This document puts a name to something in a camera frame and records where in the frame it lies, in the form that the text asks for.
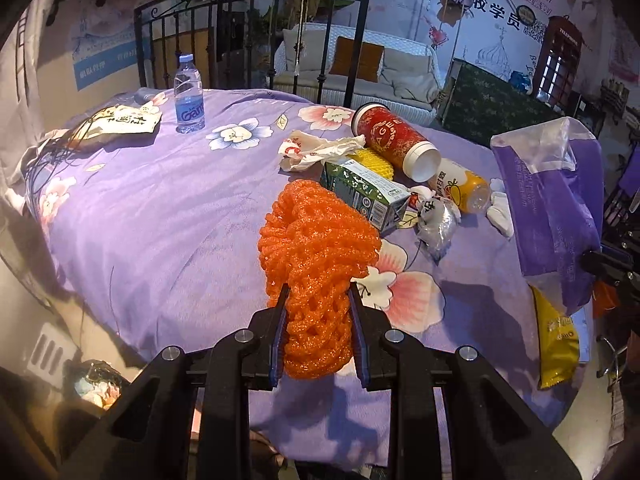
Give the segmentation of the white tissue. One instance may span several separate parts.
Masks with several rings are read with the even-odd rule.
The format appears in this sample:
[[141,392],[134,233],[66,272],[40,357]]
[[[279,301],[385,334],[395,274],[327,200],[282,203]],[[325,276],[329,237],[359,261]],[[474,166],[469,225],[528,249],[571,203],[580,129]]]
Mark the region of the white tissue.
[[486,217],[502,236],[510,240],[514,235],[514,225],[508,196],[506,196],[506,187],[504,186],[503,180],[491,179],[489,188],[490,204],[486,210]]

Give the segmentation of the orange foam fruit net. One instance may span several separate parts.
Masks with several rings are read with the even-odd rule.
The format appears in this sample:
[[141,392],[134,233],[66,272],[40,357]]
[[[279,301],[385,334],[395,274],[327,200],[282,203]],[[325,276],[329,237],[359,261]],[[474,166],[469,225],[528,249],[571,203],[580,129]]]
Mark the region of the orange foam fruit net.
[[352,358],[349,286],[378,261],[378,230],[333,192],[299,179],[285,185],[259,234],[270,307],[288,286],[285,373],[313,380],[337,372]]

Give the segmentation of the white wicker sofa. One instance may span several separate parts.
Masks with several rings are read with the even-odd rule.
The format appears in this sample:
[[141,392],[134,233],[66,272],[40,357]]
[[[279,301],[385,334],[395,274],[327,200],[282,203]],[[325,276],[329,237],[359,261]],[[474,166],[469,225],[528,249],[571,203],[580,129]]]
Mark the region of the white wicker sofa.
[[[285,29],[283,40],[273,55],[274,75],[266,81],[276,90],[297,94],[326,105],[344,103],[348,71],[337,73],[335,55],[338,40],[353,40],[356,29],[345,25],[304,26],[306,47],[299,58],[299,73],[294,73],[294,42],[298,29]],[[432,47],[406,38],[367,29],[363,47],[382,51],[376,74],[357,78],[352,108],[367,102],[379,102],[393,113],[419,126],[428,126],[437,115],[436,101],[444,88],[437,56]]]

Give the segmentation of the purple floral bed sheet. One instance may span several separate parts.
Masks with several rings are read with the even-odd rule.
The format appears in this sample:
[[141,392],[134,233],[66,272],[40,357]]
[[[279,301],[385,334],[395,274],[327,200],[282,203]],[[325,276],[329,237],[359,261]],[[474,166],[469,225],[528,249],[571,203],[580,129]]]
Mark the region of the purple floral bed sheet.
[[[25,197],[58,282],[143,359],[175,344],[208,348],[265,307],[257,244],[290,175],[281,143],[295,131],[352,133],[346,108],[326,110],[268,90],[208,90],[205,127],[177,129],[171,98],[152,140],[50,148],[25,162]],[[548,426],[584,376],[541,389],[532,292],[514,240],[466,217],[434,260],[409,228],[388,234],[360,284],[366,304],[429,347],[477,348]]]

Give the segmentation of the white printed packet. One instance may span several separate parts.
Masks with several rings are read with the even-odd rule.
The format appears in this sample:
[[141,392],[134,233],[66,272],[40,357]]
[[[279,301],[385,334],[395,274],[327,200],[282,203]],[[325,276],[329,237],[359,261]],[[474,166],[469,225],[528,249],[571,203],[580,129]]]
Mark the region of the white printed packet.
[[155,105],[141,108],[127,105],[109,106],[98,110],[82,122],[75,130],[74,138],[85,141],[99,136],[153,133],[162,116],[162,112]]

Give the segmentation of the yellow snack packet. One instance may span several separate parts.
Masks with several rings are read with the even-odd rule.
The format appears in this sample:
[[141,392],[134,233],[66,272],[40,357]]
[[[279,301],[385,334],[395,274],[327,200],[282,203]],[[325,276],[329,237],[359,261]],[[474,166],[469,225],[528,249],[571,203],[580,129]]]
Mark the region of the yellow snack packet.
[[571,318],[556,310],[536,287],[534,298],[538,326],[540,390],[571,380],[579,363],[579,336]]

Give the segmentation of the yellow foam fruit net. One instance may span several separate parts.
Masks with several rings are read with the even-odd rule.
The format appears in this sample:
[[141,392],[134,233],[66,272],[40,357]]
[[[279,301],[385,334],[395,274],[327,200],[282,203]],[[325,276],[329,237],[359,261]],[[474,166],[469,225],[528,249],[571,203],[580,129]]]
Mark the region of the yellow foam fruit net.
[[354,154],[350,154],[349,158],[356,160],[358,164],[368,168],[375,174],[387,180],[393,180],[394,178],[394,166],[378,154],[376,151],[370,148],[362,148],[356,151]]

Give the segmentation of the clear crumpled plastic wrapper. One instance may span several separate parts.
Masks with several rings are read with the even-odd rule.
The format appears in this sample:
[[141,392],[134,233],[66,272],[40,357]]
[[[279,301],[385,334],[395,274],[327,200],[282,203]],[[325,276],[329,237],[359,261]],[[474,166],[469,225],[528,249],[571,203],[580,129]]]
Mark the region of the clear crumpled plastic wrapper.
[[435,261],[448,252],[460,221],[460,210],[449,198],[434,196],[420,203],[416,235]]

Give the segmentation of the red white plastic bag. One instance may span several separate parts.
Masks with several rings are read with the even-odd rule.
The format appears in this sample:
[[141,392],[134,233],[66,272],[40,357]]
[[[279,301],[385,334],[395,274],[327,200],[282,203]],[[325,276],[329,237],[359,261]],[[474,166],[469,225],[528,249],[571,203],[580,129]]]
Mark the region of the red white plastic bag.
[[364,136],[326,140],[294,130],[278,149],[281,156],[280,169],[286,172],[306,171],[317,162],[323,164],[326,160],[355,154],[365,145]]

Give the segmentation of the orange juice plastic bottle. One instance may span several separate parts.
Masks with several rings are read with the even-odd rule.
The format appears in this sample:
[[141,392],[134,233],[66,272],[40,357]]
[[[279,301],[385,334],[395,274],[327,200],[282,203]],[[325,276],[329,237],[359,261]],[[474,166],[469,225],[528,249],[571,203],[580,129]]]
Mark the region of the orange juice plastic bottle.
[[436,174],[427,183],[437,194],[449,198],[462,214],[481,214],[490,201],[488,182],[448,158],[440,161]]

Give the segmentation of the black iron bed frame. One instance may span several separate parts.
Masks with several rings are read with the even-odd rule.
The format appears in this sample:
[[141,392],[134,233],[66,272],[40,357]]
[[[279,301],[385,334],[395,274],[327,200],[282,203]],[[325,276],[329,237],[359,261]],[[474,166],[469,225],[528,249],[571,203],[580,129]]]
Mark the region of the black iron bed frame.
[[312,14],[334,25],[341,4],[357,8],[352,57],[347,63],[344,107],[352,105],[369,0],[153,0],[134,10],[137,69],[143,87],[169,89],[179,56],[192,53],[212,89],[268,88],[273,55],[285,29],[298,29],[294,58],[306,47],[304,26]]

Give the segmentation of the clear plastic water bottle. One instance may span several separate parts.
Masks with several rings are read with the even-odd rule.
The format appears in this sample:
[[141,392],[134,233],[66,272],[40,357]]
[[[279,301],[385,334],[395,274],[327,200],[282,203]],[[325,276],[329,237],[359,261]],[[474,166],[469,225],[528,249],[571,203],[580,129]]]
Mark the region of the clear plastic water bottle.
[[192,53],[179,56],[174,79],[177,131],[189,133],[205,126],[204,90],[200,71]]

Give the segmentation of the purple clear plastic bag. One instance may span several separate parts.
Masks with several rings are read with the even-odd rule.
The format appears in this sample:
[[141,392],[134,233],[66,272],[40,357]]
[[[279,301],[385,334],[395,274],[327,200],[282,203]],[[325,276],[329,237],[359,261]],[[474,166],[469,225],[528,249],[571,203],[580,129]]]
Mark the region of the purple clear plastic bag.
[[601,245],[604,177],[598,139],[561,117],[493,136],[525,281],[572,315],[591,296],[580,257]]

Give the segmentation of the green white drink carton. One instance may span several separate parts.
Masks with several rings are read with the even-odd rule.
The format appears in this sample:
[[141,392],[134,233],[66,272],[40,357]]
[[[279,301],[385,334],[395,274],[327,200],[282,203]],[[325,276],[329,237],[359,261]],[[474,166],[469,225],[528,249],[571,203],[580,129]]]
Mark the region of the green white drink carton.
[[409,205],[410,193],[351,158],[323,164],[320,184],[360,212],[381,235],[399,228]]

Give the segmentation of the blue wall poster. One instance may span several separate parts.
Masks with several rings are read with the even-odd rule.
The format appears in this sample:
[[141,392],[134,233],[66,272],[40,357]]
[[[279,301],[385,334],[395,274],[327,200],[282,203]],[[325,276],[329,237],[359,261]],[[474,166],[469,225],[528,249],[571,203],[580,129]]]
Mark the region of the blue wall poster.
[[109,4],[83,10],[70,33],[70,54],[77,90],[137,62],[134,10]]

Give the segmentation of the red paper cup tube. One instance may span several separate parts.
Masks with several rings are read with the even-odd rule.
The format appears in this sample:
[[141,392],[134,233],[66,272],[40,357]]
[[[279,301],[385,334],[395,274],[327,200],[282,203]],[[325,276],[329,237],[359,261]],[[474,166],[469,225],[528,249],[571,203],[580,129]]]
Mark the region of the red paper cup tube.
[[442,156],[425,136],[381,103],[366,103],[352,116],[352,133],[414,182],[434,177]]

